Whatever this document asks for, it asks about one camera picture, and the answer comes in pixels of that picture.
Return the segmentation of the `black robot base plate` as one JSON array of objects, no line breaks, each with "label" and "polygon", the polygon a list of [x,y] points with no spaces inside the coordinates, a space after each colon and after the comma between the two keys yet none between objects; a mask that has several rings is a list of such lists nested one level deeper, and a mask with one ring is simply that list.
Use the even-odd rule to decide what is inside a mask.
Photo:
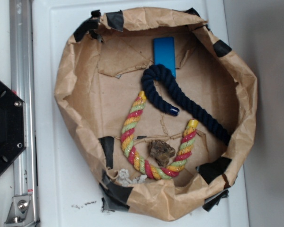
[{"label": "black robot base plate", "polygon": [[24,102],[0,81],[0,176],[25,148]]}]

